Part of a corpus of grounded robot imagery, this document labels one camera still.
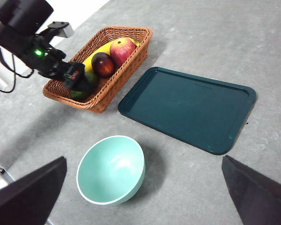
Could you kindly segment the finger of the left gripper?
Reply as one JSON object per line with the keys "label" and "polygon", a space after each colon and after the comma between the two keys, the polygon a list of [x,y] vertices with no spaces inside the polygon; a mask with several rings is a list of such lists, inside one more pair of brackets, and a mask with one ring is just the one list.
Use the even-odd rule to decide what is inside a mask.
{"label": "finger of the left gripper", "polygon": [[71,75],[69,81],[71,91],[92,93],[96,89],[96,74]]}

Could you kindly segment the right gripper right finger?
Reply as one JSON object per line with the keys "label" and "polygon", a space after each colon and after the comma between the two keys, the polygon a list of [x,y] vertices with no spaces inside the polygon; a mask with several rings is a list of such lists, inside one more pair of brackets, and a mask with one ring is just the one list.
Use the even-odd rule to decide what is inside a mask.
{"label": "right gripper right finger", "polygon": [[244,225],[281,225],[281,184],[228,155],[222,172]]}

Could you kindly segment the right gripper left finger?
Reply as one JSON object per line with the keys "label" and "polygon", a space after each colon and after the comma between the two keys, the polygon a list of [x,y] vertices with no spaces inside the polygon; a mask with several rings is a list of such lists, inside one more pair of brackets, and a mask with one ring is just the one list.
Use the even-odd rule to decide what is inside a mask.
{"label": "right gripper left finger", "polygon": [[59,157],[0,189],[0,225],[44,225],[66,172],[67,160]]}

